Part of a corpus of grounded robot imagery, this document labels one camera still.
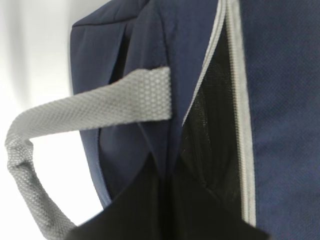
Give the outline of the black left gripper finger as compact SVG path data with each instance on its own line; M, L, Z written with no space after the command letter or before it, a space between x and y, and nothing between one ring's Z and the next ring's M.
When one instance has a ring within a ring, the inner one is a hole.
M130 185L102 212L70 230L68 240L268 240L233 215L177 161L161 179L149 155Z

